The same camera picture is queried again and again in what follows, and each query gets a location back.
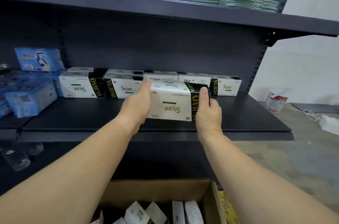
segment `yellow package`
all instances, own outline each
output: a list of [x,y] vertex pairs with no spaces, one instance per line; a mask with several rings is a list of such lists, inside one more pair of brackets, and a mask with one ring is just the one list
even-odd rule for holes
[[240,224],[240,221],[237,215],[235,214],[233,206],[228,200],[226,193],[224,191],[219,191],[219,195],[220,195],[222,206],[224,208],[224,214],[225,214],[227,223],[228,224]]

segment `barcode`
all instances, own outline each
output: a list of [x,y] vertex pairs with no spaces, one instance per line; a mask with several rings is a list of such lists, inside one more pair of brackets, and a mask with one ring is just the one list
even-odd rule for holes
[[19,95],[20,101],[21,102],[31,102],[31,98],[28,94],[24,94],[24,95]]

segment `white cable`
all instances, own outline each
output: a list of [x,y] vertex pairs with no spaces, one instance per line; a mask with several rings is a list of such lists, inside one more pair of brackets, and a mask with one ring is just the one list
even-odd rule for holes
[[322,115],[319,114],[319,113],[315,113],[314,111],[310,111],[310,110],[299,110],[299,109],[292,109],[292,108],[289,108],[287,106],[284,106],[285,108],[287,109],[290,109],[290,110],[293,110],[293,111],[301,111],[303,113],[306,114],[306,117],[309,119],[309,120],[312,120],[312,121],[317,121],[317,120],[321,120],[322,118]]

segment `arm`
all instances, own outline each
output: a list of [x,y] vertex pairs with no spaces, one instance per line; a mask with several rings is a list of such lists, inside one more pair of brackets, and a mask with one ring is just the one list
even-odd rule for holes
[[2,223],[89,223],[150,109],[150,81],[80,145],[0,197]]
[[339,223],[313,197],[240,151],[221,130],[221,108],[200,91],[196,125],[206,156],[241,223]]

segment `cartoon girl illustration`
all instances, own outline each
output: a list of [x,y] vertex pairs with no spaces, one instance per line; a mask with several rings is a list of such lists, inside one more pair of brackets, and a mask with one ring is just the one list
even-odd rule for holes
[[35,68],[37,70],[43,71],[50,71],[50,65],[48,64],[47,60],[45,59],[45,55],[42,52],[37,53],[37,62],[41,67]]

